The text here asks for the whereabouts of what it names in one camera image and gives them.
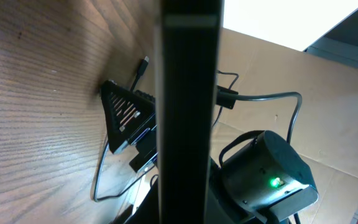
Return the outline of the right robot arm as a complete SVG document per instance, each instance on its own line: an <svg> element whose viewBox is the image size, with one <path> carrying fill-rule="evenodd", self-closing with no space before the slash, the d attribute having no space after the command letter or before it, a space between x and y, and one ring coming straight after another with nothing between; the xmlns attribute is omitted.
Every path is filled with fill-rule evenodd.
<svg viewBox="0 0 358 224"><path fill-rule="evenodd" d="M157 165L155 99L112 81L101 86L107 126L106 151L133 145L133 171L146 174ZM314 204L319 193L312 171L292 148L290 138L269 130L241 134L228 145L239 150L210 163L207 219L219 223L288 223Z"/></svg>

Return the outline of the Galaxy S25 Ultra smartphone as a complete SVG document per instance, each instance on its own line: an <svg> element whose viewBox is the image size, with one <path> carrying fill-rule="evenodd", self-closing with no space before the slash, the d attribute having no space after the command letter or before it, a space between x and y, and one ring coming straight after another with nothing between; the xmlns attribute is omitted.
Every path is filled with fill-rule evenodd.
<svg viewBox="0 0 358 224"><path fill-rule="evenodd" d="M154 53L161 223L204 223L221 0L157 1Z"/></svg>

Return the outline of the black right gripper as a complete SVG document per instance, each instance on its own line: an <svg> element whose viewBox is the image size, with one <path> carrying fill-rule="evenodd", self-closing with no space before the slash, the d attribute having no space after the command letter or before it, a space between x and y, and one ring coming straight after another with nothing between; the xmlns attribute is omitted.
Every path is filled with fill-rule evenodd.
<svg viewBox="0 0 358 224"><path fill-rule="evenodd" d="M155 98L140 90L129 91L111 80L100 88L106 118L109 150L120 154L135 145L138 155L130 161L134 172L157 158Z"/></svg>

